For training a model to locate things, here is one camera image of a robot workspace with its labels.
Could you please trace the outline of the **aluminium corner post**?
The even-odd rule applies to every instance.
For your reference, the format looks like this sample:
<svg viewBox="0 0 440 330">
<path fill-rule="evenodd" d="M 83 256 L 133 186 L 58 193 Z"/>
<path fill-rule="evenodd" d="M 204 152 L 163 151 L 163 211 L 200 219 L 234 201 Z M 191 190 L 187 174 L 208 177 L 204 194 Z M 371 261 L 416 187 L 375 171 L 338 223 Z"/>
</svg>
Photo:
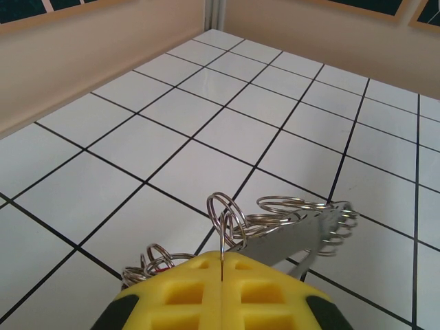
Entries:
<svg viewBox="0 0 440 330">
<path fill-rule="evenodd" d="M 224 30 L 227 0 L 204 0 L 204 30 Z"/>
</svg>

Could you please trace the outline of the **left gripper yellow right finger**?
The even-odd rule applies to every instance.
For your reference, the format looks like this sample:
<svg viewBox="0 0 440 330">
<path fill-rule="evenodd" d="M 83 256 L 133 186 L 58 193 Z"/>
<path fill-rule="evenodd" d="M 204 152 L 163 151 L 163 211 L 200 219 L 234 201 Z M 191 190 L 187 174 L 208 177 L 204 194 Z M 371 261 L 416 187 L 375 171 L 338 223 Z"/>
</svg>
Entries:
<svg viewBox="0 0 440 330">
<path fill-rule="evenodd" d="M 221 330 L 351 330 L 328 295 L 276 269 L 227 252 Z"/>
</svg>

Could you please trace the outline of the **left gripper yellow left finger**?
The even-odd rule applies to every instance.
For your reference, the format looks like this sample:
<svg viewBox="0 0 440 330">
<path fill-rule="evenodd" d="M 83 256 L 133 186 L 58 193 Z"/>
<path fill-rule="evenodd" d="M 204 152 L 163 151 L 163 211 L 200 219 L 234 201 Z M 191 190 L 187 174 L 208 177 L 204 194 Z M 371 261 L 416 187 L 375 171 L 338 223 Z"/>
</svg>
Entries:
<svg viewBox="0 0 440 330">
<path fill-rule="evenodd" d="M 221 330 L 221 267 L 206 252 L 122 290 L 91 330 Z"/>
</svg>

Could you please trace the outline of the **metal key plate with rings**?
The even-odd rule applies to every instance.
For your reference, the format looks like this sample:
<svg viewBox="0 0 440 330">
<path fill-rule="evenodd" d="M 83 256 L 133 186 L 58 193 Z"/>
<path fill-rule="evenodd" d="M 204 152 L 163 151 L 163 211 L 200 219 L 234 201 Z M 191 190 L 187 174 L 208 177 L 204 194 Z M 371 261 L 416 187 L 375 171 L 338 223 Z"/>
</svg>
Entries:
<svg viewBox="0 0 440 330">
<path fill-rule="evenodd" d="M 289 271 L 300 278 L 317 256 L 334 256 L 352 235 L 359 213 L 348 201 L 320 203 L 269 195 L 256 201 L 260 213 L 245 214 L 223 192 L 208 196 L 206 206 L 220 236 L 220 251 L 238 252 L 273 267 L 298 253 L 305 256 Z"/>
</svg>

